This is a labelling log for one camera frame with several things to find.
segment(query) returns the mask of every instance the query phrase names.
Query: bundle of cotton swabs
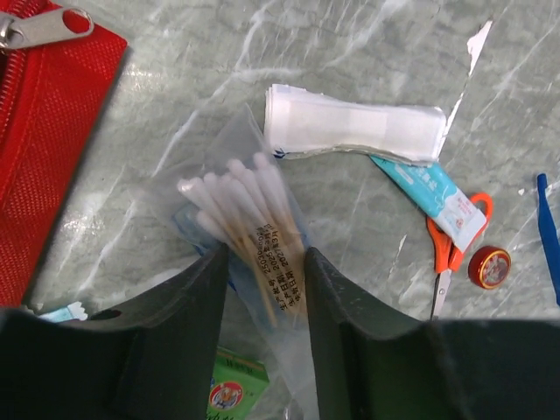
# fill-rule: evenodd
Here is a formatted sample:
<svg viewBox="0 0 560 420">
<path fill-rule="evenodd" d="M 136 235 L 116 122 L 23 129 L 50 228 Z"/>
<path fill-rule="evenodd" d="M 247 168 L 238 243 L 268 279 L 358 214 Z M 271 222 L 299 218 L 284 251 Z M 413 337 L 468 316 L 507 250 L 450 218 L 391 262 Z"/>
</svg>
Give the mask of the bundle of cotton swabs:
<svg viewBox="0 0 560 420">
<path fill-rule="evenodd" d="M 178 190 L 199 208 L 197 223 L 253 270 L 269 321 L 276 326 L 273 305 L 295 316 L 305 314 L 305 249 L 280 171 L 263 153 L 253 161 L 251 170 L 232 159 L 224 175 L 181 179 Z"/>
</svg>

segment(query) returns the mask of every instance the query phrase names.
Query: marble surface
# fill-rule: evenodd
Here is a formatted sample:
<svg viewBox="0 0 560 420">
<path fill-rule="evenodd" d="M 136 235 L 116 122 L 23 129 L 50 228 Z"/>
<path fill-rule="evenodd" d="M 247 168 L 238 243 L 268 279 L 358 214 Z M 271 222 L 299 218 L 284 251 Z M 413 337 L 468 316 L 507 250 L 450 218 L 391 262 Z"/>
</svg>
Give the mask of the marble surface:
<svg viewBox="0 0 560 420">
<path fill-rule="evenodd" d="M 130 43 L 36 286 L 36 310 L 76 299 L 109 307 L 196 259 L 130 188 L 200 158 L 244 102 L 263 125 L 264 92 L 288 83 L 342 100 L 439 106 L 464 99 L 441 162 L 466 192 L 494 198 L 474 247 L 506 248 L 507 282 L 454 276 L 446 317 L 556 318 L 536 225 L 535 177 L 547 172 L 560 221 L 560 4 L 555 0 L 72 0 Z M 471 78 L 466 41 L 493 26 Z M 419 319 L 431 308 L 433 249 L 424 217 L 365 156 L 282 162 L 318 247 L 346 276 Z M 265 360 L 273 386 L 252 419 L 289 401 L 275 362 L 233 293 L 222 345 Z"/>
</svg>

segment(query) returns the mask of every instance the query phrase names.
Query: folded white paper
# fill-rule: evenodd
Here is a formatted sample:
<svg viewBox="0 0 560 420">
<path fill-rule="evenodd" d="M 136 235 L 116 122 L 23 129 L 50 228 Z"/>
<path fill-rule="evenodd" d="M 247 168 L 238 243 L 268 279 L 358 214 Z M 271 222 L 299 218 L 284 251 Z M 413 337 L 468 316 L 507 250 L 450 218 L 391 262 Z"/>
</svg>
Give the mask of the folded white paper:
<svg viewBox="0 0 560 420">
<path fill-rule="evenodd" d="M 440 108 L 360 105 L 285 85 L 266 99 L 264 137 L 279 157 L 352 151 L 421 165 L 438 160 L 445 140 Z"/>
</svg>

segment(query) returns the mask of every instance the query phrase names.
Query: blue plastic stick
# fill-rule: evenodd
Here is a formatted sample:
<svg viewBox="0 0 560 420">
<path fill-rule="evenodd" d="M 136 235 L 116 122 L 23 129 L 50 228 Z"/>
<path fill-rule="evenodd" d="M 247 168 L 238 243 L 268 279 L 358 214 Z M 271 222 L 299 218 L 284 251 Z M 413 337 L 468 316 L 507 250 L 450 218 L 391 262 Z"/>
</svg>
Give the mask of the blue plastic stick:
<svg viewBox="0 0 560 420">
<path fill-rule="evenodd" d="M 539 233 L 542 247 L 549 265 L 550 278 L 556 292 L 556 303 L 560 306 L 560 243 L 558 243 L 557 227 L 552 219 L 549 203 L 546 200 L 548 186 L 544 173 L 536 177 L 536 189 L 539 192 Z"/>
</svg>

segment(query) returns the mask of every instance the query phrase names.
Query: zipper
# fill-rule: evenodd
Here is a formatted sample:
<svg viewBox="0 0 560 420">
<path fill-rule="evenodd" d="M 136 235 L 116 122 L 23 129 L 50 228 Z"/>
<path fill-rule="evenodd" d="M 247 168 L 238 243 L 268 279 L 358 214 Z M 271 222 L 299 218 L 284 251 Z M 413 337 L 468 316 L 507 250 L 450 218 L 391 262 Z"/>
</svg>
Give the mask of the zipper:
<svg viewBox="0 0 560 420">
<path fill-rule="evenodd" d="M 3 79 L 0 86 L 0 146 L 7 137 L 10 116 L 24 78 L 28 49 L 70 39 L 84 38 L 94 30 L 92 18 L 81 9 L 59 8 L 40 13 L 47 0 L 14 0 L 0 11 L 0 53 Z M 65 15 L 75 13 L 87 20 L 85 31 L 72 31 Z"/>
</svg>

